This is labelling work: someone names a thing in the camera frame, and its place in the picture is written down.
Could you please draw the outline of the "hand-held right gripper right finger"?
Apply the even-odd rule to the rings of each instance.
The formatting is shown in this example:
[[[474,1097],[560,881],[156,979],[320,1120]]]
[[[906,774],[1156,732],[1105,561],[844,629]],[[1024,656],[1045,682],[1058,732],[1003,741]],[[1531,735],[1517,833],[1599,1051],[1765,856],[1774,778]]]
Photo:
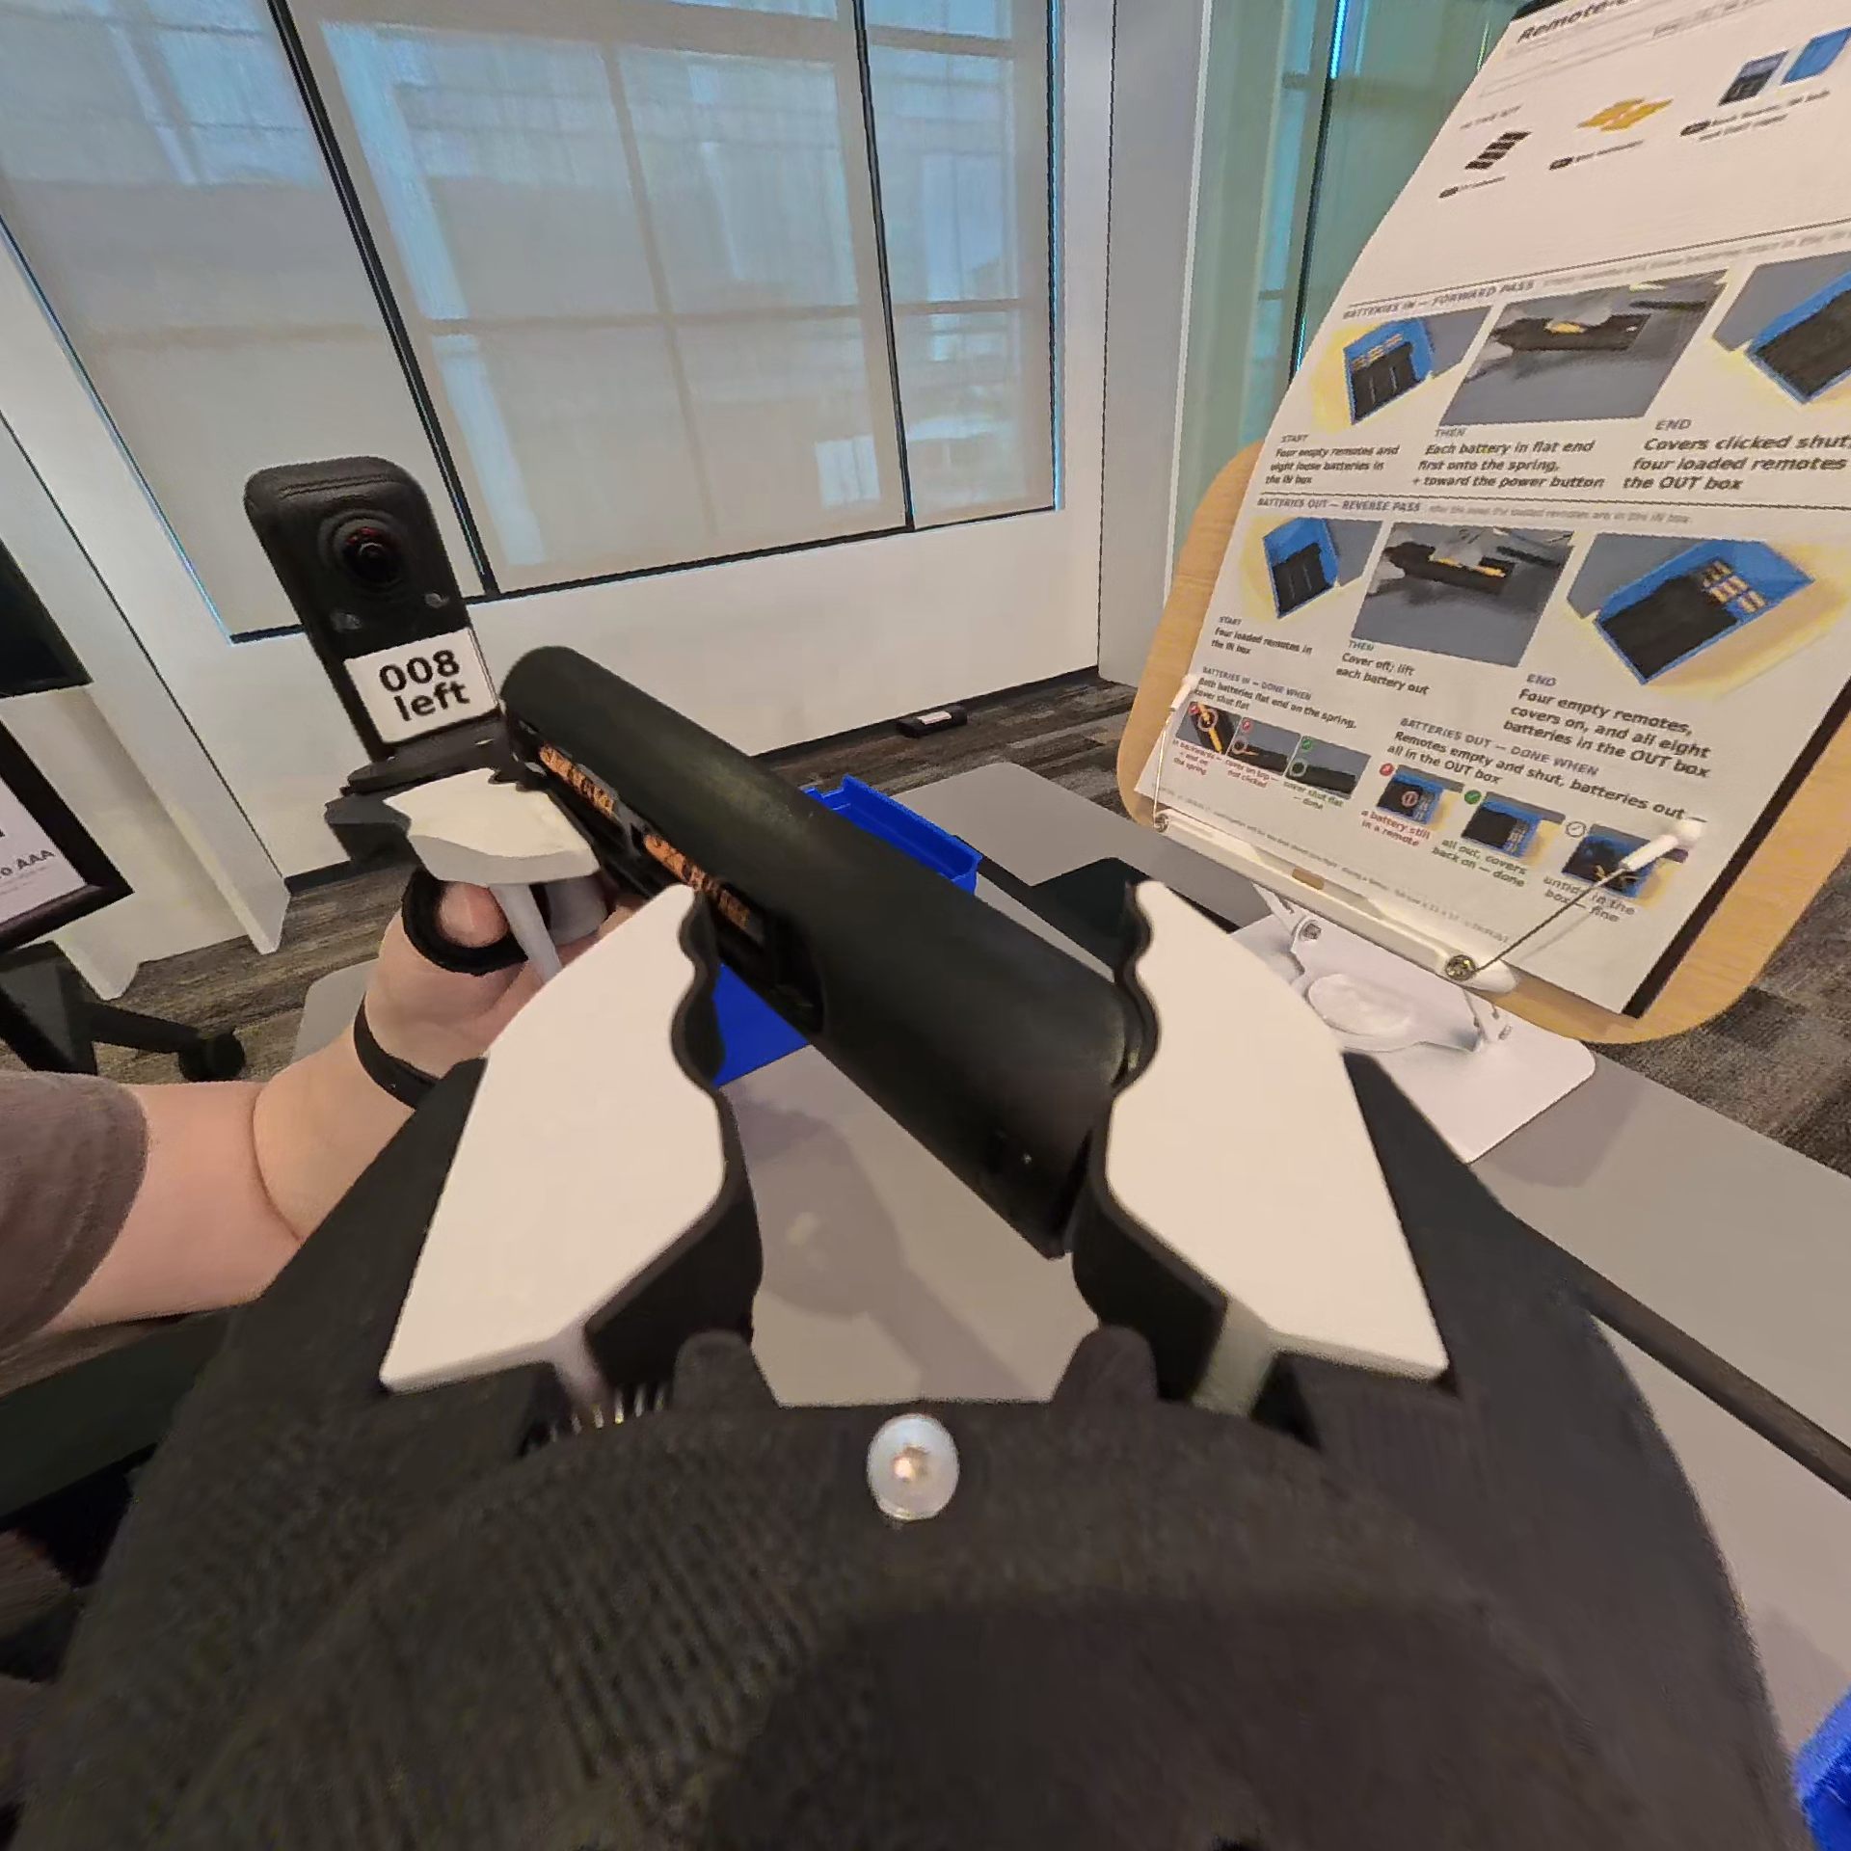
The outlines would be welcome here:
[[[1248,1411],[1284,1359],[1439,1383],[1448,1349],[1335,1034],[1166,884],[1131,890],[1130,932],[1141,1055],[1076,1196],[1081,1300],[1175,1404]]]

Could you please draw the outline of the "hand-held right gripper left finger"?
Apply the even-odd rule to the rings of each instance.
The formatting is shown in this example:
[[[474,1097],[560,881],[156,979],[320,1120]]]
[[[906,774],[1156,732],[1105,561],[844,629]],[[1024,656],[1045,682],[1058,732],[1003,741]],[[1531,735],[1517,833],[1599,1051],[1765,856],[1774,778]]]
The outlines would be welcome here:
[[[688,1343],[754,1333],[763,1239],[712,1076],[711,910],[668,890],[499,1032],[382,1356],[433,1391],[545,1367],[575,1411],[673,1379]]]

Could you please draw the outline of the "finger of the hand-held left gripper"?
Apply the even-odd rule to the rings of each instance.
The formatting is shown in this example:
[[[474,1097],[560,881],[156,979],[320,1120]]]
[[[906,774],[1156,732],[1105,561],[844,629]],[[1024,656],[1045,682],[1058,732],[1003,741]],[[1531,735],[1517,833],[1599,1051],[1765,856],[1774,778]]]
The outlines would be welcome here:
[[[468,769],[389,799],[415,859],[442,884],[563,884],[598,871],[568,811],[545,790]]]

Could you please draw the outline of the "orange black battery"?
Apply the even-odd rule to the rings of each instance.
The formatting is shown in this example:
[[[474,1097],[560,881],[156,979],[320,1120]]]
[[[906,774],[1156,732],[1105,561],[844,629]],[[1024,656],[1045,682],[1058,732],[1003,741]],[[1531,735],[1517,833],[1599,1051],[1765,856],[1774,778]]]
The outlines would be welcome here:
[[[614,789],[555,743],[539,747],[539,769],[560,797],[572,799],[588,815],[602,816],[612,828],[627,825],[627,808]]]
[[[711,873],[651,825],[638,828],[638,845],[666,876],[703,895],[733,937],[766,953],[771,945],[768,915],[744,891]]]

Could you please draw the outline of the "black remote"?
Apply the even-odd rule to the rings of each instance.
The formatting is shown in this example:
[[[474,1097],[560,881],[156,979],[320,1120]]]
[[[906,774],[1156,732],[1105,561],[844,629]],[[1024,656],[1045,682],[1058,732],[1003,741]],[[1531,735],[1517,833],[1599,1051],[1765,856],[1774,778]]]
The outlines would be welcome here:
[[[1110,979],[564,646],[526,652],[503,702],[621,799],[612,828],[545,778],[606,876],[638,897],[679,884],[638,845],[651,825],[744,891],[766,953],[697,895],[720,959],[1035,1250],[1071,1250],[1093,1140],[1133,1067]]]

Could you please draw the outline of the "blue plastic bin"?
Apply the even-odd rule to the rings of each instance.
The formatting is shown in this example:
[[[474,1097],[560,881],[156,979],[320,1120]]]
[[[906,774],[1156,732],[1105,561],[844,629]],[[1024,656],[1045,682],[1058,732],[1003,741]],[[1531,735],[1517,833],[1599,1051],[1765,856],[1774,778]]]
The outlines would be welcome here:
[[[963,837],[937,828],[902,800],[875,790],[868,784],[844,774],[837,786],[806,786],[805,793],[850,821],[864,836],[897,849],[907,862],[950,881],[959,891],[976,895],[984,856]],[[715,1020],[724,1040],[719,1084],[727,1088],[753,1076],[805,1049],[805,1038],[768,1002],[763,1002],[733,971],[720,964],[715,982]]]
[[[1843,1695],[1795,1756],[1795,1797],[1815,1849],[1848,1849],[1848,1727]]]

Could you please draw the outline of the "person's left forearm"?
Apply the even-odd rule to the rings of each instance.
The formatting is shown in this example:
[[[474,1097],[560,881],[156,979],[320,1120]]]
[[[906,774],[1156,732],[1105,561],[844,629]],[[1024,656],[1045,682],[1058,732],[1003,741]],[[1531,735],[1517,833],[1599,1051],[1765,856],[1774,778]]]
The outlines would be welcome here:
[[[146,1171],[74,1314],[97,1323],[255,1300],[409,1124],[352,1032],[272,1081],[131,1088]]]

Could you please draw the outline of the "person's left hand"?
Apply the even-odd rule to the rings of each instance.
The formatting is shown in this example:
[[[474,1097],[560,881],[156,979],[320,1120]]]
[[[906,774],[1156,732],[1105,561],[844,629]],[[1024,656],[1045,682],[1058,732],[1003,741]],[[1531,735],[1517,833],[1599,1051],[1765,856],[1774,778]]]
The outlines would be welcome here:
[[[415,910],[421,932],[407,932],[407,915],[389,925],[365,1002],[377,1040],[446,1076],[456,1064],[476,1060],[516,1015],[542,990],[545,976],[529,963],[493,972],[450,971],[425,950],[446,955],[497,950],[512,934],[497,895],[474,884],[433,884]]]

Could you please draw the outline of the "large glass window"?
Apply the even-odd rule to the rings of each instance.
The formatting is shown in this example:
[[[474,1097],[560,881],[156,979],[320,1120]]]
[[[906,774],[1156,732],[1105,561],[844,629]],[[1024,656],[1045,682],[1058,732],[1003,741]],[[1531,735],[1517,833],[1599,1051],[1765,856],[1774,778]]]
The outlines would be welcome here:
[[[471,596],[1054,504],[1048,2],[5,2],[4,229],[227,638],[266,466]]]

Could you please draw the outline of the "black framed marker sign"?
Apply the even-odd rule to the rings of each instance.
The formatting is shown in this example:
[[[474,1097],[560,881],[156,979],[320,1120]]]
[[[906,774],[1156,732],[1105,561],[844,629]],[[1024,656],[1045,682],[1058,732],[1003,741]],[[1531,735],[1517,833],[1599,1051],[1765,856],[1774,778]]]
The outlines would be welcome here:
[[[207,1032],[104,1002],[65,953],[61,928],[126,902],[127,880],[4,732],[4,1049],[27,1071],[97,1076],[99,1045],[172,1055],[186,1081],[234,1081],[247,1053]]]

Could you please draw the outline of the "person's grey shirt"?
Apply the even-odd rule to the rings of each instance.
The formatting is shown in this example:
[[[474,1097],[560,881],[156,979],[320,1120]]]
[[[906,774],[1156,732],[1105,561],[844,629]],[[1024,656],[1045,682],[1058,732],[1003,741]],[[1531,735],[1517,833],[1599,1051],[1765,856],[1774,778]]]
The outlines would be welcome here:
[[[149,1314],[88,1289],[146,1179],[149,1124],[99,1076],[4,1073],[4,1395],[101,1352]]]

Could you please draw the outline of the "instruction sheet on stand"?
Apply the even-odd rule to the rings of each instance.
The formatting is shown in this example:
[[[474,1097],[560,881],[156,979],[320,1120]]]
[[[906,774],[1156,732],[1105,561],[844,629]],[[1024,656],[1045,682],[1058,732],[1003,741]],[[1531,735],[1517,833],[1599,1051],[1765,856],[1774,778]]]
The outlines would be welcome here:
[[[1848,854],[1848,6],[1544,2],[1217,483],[1130,806],[1464,1159]]]

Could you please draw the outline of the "tall glass window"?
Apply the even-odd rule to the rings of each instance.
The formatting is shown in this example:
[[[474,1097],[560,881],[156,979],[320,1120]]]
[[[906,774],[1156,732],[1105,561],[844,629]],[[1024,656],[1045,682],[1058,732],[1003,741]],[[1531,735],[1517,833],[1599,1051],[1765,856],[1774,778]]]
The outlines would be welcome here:
[[[1362,245],[1517,2],[1208,2],[1174,547],[1262,439]]]

